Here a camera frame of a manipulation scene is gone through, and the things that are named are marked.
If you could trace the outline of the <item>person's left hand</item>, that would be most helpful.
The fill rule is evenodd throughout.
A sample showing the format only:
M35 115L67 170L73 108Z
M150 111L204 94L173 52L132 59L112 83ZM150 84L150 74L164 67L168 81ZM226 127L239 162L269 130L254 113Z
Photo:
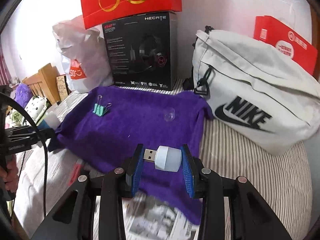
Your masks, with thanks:
M13 155L12 159L7 162L7 171L1 167L0 175L5 182L6 190L15 193L18 187L18 168L16 163L16 155Z

